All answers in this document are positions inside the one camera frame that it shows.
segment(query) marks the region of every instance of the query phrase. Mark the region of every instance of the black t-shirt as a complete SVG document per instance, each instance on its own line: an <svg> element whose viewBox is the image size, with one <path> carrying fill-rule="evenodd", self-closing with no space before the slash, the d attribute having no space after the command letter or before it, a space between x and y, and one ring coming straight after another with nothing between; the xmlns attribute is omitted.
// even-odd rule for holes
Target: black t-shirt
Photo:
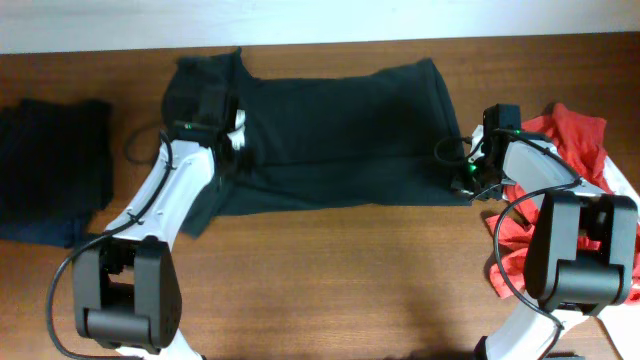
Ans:
<svg viewBox="0 0 640 360"><path fill-rule="evenodd" d="M216 176L182 231L198 236L217 215L361 204L467 205L453 173L434 161L442 138L459 136L444 81L430 59L344 79L261 80L240 51L178 62L163 101L168 126L202 115L212 89L227 89L246 112L241 171ZM462 154L461 145L443 151Z"/></svg>

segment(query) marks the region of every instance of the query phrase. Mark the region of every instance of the crumpled red cloth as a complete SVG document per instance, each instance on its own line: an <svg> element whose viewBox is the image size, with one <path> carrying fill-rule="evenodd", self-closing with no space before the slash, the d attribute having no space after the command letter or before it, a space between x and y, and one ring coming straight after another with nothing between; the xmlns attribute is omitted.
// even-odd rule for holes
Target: crumpled red cloth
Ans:
<svg viewBox="0 0 640 360"><path fill-rule="evenodd" d="M589 117L568 110L562 104L556 104L551 115L539 116L526 121L522 128L530 132L546 134L553 140L558 148L558 154L571 165L582 177L590 183L611 193L607 181L603 176L604 160L607 151L603 146L604 130L607 125L602 118ZM524 190L516 186L505 188L505 195L509 201L514 201L525 195ZM532 200L527 200L516 206L516 210L524 216L531 225L520 225L507 217L500 227L500 244L509 248L512 252L502 256L504 266L509 279L517 289L524 288L524 261L535 223L538 219L538 208ZM486 223L493 235L498 216L486 219ZM597 250L600 243L591 241L581 236L578 239L578 247L586 250ZM489 271L489 279L500 298L511 295L497 265L493 265ZM627 304L640 303L640 227L636 231L636 257L633 269L633 286L631 294L627 298Z"/></svg>

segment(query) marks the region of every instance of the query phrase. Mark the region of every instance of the wooden table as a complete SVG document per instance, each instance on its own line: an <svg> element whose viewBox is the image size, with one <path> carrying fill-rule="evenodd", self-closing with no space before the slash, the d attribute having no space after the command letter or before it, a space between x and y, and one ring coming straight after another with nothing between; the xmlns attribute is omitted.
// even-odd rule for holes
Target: wooden table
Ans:
<svg viewBox="0 0 640 360"><path fill-rule="evenodd" d="M55 102L100 98L114 105L115 199L99 231L136 193L149 167L129 164L127 136L160 119L160 99L184 55L232 48L0 56L0 103L22 97ZM258 77L335 78L432 57L442 72L463 134L497 102L520 104L525 119L552 101L609 121L605 146L640 188L640 34L404 41L247 47ZM153 131L134 152L157 149ZM221 217L196 241L180 236L173 259L182 289L180 327L209 359L365 359L470 350L516 304L486 280L491 245L472 208L380 207ZM44 297L67 251L0 242L0 359L56 359ZM73 328L69 276L55 320L73 350L113 354ZM556 348L616 358L595 321Z"/></svg>

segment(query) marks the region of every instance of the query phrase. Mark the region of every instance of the black cloth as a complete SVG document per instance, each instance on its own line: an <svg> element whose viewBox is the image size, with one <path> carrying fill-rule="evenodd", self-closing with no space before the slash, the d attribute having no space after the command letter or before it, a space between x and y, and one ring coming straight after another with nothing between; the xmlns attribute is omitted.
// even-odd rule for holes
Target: black cloth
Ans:
<svg viewBox="0 0 640 360"><path fill-rule="evenodd" d="M82 237L113 196L110 113L98 100L29 99L0 112L0 238L69 247Z"/></svg>
<svg viewBox="0 0 640 360"><path fill-rule="evenodd" d="M216 108L207 94L219 89L246 111L245 163L202 190L183 232L198 236L217 215L468 204L450 191L451 170L434 161L437 141L459 129L430 59L363 77L261 80L240 51L184 58L163 100L167 126ZM444 156L461 152L455 146Z"/></svg>

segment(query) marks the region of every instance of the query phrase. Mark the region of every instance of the folded cloth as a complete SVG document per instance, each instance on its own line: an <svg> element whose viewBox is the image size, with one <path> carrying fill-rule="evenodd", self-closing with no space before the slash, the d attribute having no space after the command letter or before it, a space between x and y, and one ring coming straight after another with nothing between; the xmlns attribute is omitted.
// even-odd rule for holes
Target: folded cloth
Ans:
<svg viewBox="0 0 640 360"><path fill-rule="evenodd" d="M68 247L81 237L113 195L110 113L97 100L3 109L0 238Z"/></svg>
<svg viewBox="0 0 640 360"><path fill-rule="evenodd" d="M569 111L562 104L556 104L551 115L540 116L522 124L526 131L540 132L550 137L558 148L558 154L582 177L602 190L612 193L603 175L607 159L607 151L603 146L605 127L606 120ZM514 201L525 195L525 192L516 185L507 187L505 194L509 201ZM511 218L506 218L500 227L499 241L501 245L513 251L502 257L502 265L513 285L521 289L524 287L524 262L538 219L538 208L532 200L527 200L518 205L516 210L530 225L521 226ZM486 219L492 234L497 219L498 216ZM597 250L599 245L585 236L578 239L579 249ZM634 285L627 303L640 303L640 227L636 235L636 261L632 276ZM513 295L502 279L497 265L491 267L489 279L501 298Z"/></svg>
<svg viewBox="0 0 640 360"><path fill-rule="evenodd" d="M468 205L450 191L452 170L433 158L438 140L459 136L459 129L429 59L363 77L280 80L251 76L239 51L181 59L163 101L164 121L206 115L218 108L207 105L207 94L225 88L245 111L250 163L203 189L183 232L198 236L217 215ZM446 150L451 158L462 155L459 144Z"/></svg>

